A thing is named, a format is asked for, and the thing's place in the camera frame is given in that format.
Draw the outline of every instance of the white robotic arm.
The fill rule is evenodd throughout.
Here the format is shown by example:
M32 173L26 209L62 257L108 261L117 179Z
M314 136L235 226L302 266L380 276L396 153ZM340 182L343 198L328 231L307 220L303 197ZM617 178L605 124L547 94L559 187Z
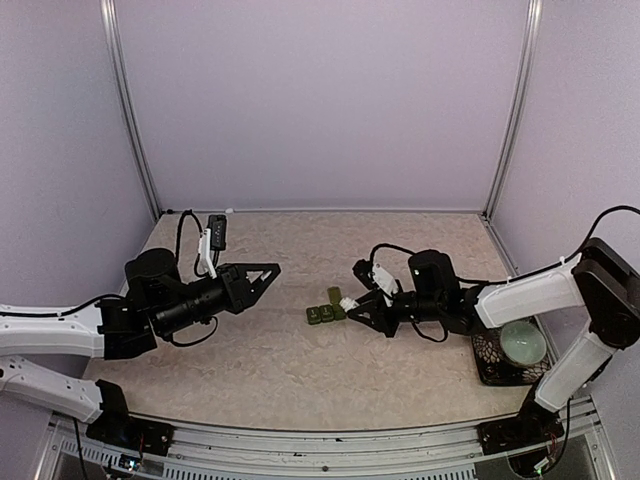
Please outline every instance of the white robotic arm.
M400 322L438 321L445 333L474 335L545 312L587 308L590 322L532 387L515 421L479 427L481 438L491 438L483 443L485 453L546 440L550 429L557 427L558 410L602 371L616 351L640 338L640 276L598 238L550 268L505 282L475 282L466 289L461 288L450 258L435 250L405 252L411 254L415 291L402 291L397 281L379 282L389 274L381 274L383 269L373 262L374 252L353 269L369 293L341 304L349 318L387 337L395 335Z
M180 279L171 251L156 248L126 264L126 297L103 295L74 308L0 305L0 393L88 422L87 435L97 440L138 450L144 438L144 451L166 455L172 427L130 417L120 387L67 377L18 355L115 360L156 348L156 337L194 345L177 344L174 333L196 322L208 324L220 312L239 314L252 307L280 273L278 264L216 268L211 252L225 248L225 231L226 218L212 215L200 242L207 273L192 283ZM252 272L262 274L250 280Z

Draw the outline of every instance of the white wall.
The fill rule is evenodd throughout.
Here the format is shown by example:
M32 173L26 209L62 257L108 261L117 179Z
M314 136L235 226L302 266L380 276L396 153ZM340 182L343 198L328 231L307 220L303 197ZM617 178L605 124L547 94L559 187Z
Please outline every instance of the white wall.
M496 225L524 272L580 243L600 211L640 206L640 2L544 2L523 122ZM596 231L640 268L640 218L616 213ZM583 311L550 316L566 348ZM640 345L619 353L594 399L623 479L640 469Z
M167 208L484 207L527 1L118 1Z
M116 291L151 230L109 62L98 1L0 1L2 303ZM0 418L0 478L33 478L50 412L0 393Z

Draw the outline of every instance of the wire basket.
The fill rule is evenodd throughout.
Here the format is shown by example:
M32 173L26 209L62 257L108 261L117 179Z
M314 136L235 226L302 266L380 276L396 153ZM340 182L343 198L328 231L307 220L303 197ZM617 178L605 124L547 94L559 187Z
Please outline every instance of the wire basket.
M533 318L528 321L536 325ZM501 332L502 327L471 337L476 367L482 383L492 387L531 385L551 368L548 353L535 365L528 367L515 365L507 358L500 346Z

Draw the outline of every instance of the green block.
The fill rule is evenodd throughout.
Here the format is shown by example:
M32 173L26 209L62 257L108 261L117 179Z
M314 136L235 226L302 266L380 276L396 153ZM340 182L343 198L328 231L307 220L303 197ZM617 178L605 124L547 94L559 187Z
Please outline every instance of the green block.
M329 303L331 305L340 305L340 300L342 300L340 287L330 287L327 289L327 293L329 294Z
M317 325L322 322L320 309L318 307L307 308L307 322L309 322L309 325Z
M333 322L333 307L331 305L320 305L320 318L322 323Z
M347 313L340 305L332 305L332 307L334 320L344 320L345 318L347 318Z

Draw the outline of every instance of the beige marble surface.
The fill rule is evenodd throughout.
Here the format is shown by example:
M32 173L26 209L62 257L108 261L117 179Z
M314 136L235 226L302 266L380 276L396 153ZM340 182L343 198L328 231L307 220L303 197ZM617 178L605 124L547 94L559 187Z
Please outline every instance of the beige marble surface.
M177 215L165 215L147 248L173 249ZM192 280L195 227L185 225L180 269ZM326 289L358 297L351 267L391 242L447 252L471 278L505 275L475 215L419 213L237 213L229 216L221 262L278 262L282 274L253 309L221 314L206 343L159 348L134 360L93 360L86 378L119 384L135 412L215 425L293 430L414 427L517 411L526 388L491 388L477 376L468 338L443 344L401 325L387 339L350 320L310 326L308 306ZM407 257L383 251L385 268L412 289ZM209 327L176 335L188 341ZM425 328L439 336L439 327Z

